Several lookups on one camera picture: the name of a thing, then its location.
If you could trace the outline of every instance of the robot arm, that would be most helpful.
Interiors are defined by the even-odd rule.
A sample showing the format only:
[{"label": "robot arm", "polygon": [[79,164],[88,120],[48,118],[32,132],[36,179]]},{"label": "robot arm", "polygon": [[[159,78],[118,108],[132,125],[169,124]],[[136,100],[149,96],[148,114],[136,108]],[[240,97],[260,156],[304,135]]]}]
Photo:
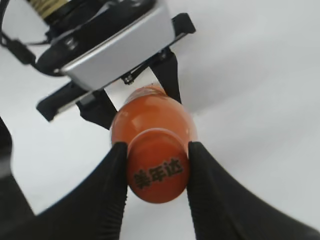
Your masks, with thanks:
[{"label": "robot arm", "polygon": [[[71,79],[38,104],[48,121],[77,104],[84,119],[109,129],[117,110],[104,88],[119,79],[131,84],[148,67],[166,93],[181,103],[178,63],[170,46],[196,32],[187,13],[171,19],[163,0],[50,2],[30,1],[50,26],[51,46],[37,62],[19,40],[2,34],[3,46],[21,63],[49,76]],[[103,122],[95,117],[101,115]]]}]

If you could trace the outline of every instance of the plastic bottle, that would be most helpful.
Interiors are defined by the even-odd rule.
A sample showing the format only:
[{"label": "plastic bottle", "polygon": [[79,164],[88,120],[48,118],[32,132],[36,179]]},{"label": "plastic bottle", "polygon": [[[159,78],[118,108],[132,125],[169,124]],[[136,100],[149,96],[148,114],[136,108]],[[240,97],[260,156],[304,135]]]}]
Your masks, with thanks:
[{"label": "plastic bottle", "polygon": [[111,127],[112,144],[128,144],[127,181],[149,203],[166,203],[186,188],[188,143],[197,140],[184,107],[157,85],[133,92]]}]

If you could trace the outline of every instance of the white surface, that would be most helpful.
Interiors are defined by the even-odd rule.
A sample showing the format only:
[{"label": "white surface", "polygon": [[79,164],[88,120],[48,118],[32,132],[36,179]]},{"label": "white surface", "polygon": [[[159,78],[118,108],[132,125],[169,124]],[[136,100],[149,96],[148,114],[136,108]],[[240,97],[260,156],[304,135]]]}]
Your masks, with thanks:
[{"label": "white surface", "polygon": [[[4,22],[11,36],[41,40],[45,27],[22,0]],[[198,32],[180,41],[182,101],[199,138],[242,184],[320,229],[320,30],[317,0],[170,0]],[[150,72],[108,88],[120,107]],[[110,149],[109,133],[74,108],[47,123],[37,102],[67,82],[41,76],[0,49],[0,114],[14,141],[13,170],[39,213],[74,188]],[[121,239],[193,240],[185,195],[151,205],[129,195]]]},{"label": "white surface", "polygon": [[62,71],[83,89],[95,91],[137,67],[174,39],[167,4],[160,0],[148,14],[67,64]]}]

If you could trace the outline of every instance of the black bracket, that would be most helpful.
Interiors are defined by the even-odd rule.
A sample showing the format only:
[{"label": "black bracket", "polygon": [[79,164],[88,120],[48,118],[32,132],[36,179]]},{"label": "black bracket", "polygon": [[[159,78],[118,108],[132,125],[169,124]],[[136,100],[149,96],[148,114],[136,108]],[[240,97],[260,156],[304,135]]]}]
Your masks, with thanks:
[{"label": "black bracket", "polygon": [[93,92],[76,105],[83,119],[108,130],[118,112],[104,89]]}]

